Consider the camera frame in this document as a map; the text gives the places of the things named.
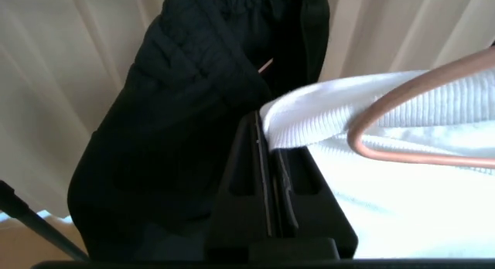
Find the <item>clothes hanger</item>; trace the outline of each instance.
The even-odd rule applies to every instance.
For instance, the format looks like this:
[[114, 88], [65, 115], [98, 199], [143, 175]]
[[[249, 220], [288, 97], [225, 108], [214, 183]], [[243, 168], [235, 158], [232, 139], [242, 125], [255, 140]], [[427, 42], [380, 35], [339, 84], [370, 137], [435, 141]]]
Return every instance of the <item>clothes hanger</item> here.
[[265, 63], [260, 69], [258, 69], [258, 73], [263, 72], [267, 67], [269, 67], [273, 63], [273, 59], [270, 59], [267, 63]]
[[495, 49], [489, 48], [422, 74], [385, 94], [361, 113], [350, 125], [347, 143], [359, 155], [380, 161], [455, 165], [495, 169], [495, 158], [471, 158], [421, 153], [381, 152], [368, 148], [361, 136], [372, 124], [413, 97], [454, 80], [495, 66]]

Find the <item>beige curtain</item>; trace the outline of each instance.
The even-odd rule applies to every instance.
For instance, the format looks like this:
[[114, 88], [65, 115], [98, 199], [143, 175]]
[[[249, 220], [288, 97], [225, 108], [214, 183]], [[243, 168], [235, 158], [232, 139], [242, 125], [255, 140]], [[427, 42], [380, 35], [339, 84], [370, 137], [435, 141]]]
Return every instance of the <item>beige curtain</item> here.
[[[90, 134], [163, 0], [0, 0], [0, 179], [66, 216]], [[428, 69], [488, 47], [495, 0], [329, 0], [320, 80]]]

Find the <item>white garment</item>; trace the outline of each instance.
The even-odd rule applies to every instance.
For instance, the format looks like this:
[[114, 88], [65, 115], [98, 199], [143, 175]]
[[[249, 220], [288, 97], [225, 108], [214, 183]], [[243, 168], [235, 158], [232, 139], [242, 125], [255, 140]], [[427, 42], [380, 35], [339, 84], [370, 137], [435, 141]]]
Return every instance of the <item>white garment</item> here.
[[[363, 158], [347, 125], [423, 71], [332, 80], [261, 109], [269, 148], [308, 146], [357, 232], [355, 258], [495, 257], [495, 171]], [[437, 88], [381, 118], [372, 148], [495, 158], [495, 70]]]

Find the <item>black garment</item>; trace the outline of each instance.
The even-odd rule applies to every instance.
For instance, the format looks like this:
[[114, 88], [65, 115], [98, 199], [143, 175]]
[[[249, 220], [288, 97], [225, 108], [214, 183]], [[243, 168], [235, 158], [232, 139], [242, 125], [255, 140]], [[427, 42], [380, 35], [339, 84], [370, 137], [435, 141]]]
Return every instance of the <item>black garment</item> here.
[[328, 26], [326, 0], [165, 0], [70, 184], [90, 257], [142, 259], [150, 229], [202, 225], [239, 119], [317, 81]]

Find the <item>wooden floor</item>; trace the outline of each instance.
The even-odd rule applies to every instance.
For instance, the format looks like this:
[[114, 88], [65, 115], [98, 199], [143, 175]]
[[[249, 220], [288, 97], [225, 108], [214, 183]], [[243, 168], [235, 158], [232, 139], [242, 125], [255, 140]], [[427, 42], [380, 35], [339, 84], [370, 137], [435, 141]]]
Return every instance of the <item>wooden floor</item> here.
[[[46, 218], [46, 221], [78, 247], [84, 248], [80, 234], [72, 223], [63, 223], [53, 217]], [[0, 268], [27, 269], [45, 260], [70, 258], [17, 220], [10, 219], [0, 223]]]

